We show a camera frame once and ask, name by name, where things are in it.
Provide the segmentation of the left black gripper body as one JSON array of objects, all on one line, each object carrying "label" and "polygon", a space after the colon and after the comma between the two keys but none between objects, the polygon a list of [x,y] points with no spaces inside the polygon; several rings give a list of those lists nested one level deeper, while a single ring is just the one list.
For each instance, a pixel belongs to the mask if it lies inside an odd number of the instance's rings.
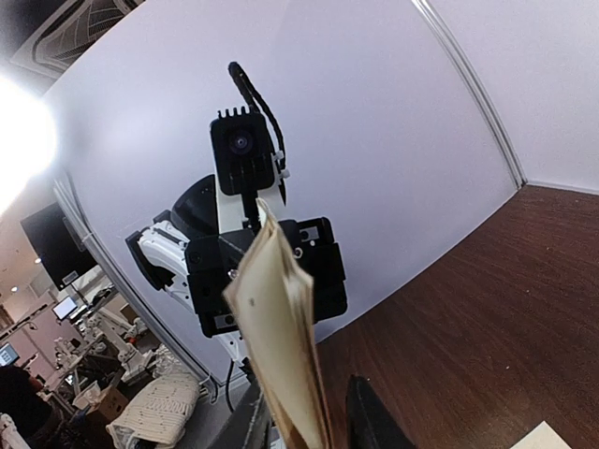
[{"label": "left black gripper body", "polygon": [[[299,265],[314,278],[316,322],[344,314],[346,276],[330,220],[282,220],[279,225],[299,258]],[[241,229],[192,239],[185,249],[190,298],[208,338],[237,329],[222,292],[230,283],[229,271],[239,265],[254,238],[252,230]]]}]

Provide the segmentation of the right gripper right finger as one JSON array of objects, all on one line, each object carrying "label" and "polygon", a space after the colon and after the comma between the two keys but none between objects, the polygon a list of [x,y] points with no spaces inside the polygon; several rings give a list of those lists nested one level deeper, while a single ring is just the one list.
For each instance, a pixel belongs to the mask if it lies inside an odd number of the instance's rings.
[{"label": "right gripper right finger", "polygon": [[350,376],[345,408],[349,448],[415,448],[364,377]]}]

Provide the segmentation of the white letter paper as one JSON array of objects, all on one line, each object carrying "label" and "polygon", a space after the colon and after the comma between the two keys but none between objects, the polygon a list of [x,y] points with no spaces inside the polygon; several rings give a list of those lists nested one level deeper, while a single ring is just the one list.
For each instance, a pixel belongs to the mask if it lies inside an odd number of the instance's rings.
[{"label": "white letter paper", "polygon": [[263,397],[285,445],[330,448],[329,408],[314,340],[314,279],[303,270],[268,203],[260,230],[224,290]]}]

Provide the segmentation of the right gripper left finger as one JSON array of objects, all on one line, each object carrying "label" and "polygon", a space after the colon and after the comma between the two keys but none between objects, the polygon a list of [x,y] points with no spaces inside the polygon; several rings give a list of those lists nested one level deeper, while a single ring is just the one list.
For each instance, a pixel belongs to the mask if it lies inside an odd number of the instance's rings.
[{"label": "right gripper left finger", "polygon": [[270,410],[259,387],[247,389],[229,421],[229,448],[270,447]]}]

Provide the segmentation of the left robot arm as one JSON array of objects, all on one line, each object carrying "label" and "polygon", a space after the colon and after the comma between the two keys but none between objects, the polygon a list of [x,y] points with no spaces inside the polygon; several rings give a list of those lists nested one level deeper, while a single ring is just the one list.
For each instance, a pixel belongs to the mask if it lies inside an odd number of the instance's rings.
[{"label": "left robot arm", "polygon": [[[149,284],[194,313],[203,334],[217,338],[231,363],[247,371],[247,350],[222,292],[254,236],[249,229],[219,233],[218,192],[214,175],[202,178],[171,210],[157,215],[151,226],[129,236],[126,244]],[[314,319],[344,314],[345,272],[330,220],[282,220],[279,224],[299,265],[314,279]]]}]

